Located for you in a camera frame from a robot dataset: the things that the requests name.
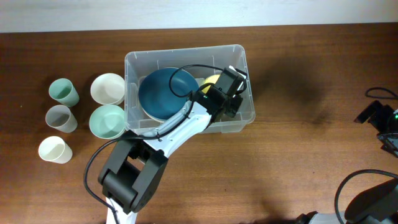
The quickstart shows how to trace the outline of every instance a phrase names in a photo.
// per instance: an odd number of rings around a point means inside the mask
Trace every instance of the mint green cup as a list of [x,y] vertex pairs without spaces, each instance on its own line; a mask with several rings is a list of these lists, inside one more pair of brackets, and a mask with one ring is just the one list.
[[90,116],[91,132],[102,139],[115,139],[124,132],[124,110],[116,105],[104,105]]
[[75,106],[79,102],[79,95],[75,87],[66,78],[60,78],[51,83],[49,95],[67,107]]

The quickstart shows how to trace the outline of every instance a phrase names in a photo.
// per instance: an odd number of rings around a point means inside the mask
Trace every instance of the dark teal bowl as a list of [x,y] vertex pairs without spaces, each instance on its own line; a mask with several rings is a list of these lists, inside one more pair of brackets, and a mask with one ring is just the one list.
[[[138,89],[138,99],[142,109],[152,118],[165,121],[175,115],[187,98],[175,96],[169,88],[169,80],[177,68],[162,68],[145,77]],[[199,86],[188,72],[177,72],[172,80],[173,91],[185,95],[196,91]]]

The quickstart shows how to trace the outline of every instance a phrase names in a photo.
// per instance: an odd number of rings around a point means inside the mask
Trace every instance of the transparent storage container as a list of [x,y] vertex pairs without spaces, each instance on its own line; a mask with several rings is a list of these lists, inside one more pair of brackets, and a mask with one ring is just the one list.
[[[138,89],[143,79],[152,72],[167,67],[179,68],[189,64],[213,65],[224,68],[232,65],[248,73],[248,88],[241,94],[243,102],[234,118],[226,115],[211,124],[203,133],[236,133],[245,125],[254,121],[256,113],[251,93],[246,55],[241,45],[224,45],[215,47],[198,47],[192,49],[175,50],[152,50],[141,52],[130,52],[126,55],[125,81],[126,94],[124,97],[124,112],[126,129],[141,134],[152,128],[158,127],[159,122],[150,119],[142,110],[138,100]],[[187,68],[198,83],[205,78],[219,74],[210,68],[192,67]]]

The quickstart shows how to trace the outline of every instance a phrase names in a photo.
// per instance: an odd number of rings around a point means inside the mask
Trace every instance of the wood grain surface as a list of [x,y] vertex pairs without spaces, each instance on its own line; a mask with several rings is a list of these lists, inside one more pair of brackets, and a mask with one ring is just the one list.
[[[398,172],[398,159],[380,150],[377,131],[353,122],[372,102],[367,88],[398,91],[398,24],[0,34],[1,223],[104,223],[106,208],[83,187],[88,159],[106,142],[88,127],[99,107],[91,82],[102,73],[124,75],[131,51],[226,44],[246,49],[256,119],[240,133],[199,134],[181,146],[138,223],[234,224],[331,213],[349,173]],[[44,120],[58,104],[49,85],[61,77],[80,95],[72,107],[79,125],[70,134]],[[72,148],[70,162],[40,159],[40,142],[53,135]],[[110,152],[89,173],[98,194],[96,177]],[[340,207],[385,180],[353,179]]]

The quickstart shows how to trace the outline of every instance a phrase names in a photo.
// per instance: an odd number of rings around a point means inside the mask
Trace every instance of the yellow object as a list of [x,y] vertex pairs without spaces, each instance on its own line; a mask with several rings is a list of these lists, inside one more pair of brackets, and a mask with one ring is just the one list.
[[[207,78],[205,79],[204,84],[206,84],[206,83],[216,83],[219,77],[220,77],[219,74],[218,74],[218,75],[212,75],[212,76],[210,76],[210,77],[207,77]],[[210,86],[204,88],[204,89],[202,90],[202,92],[207,93],[207,91],[209,90],[209,88],[210,88]]]

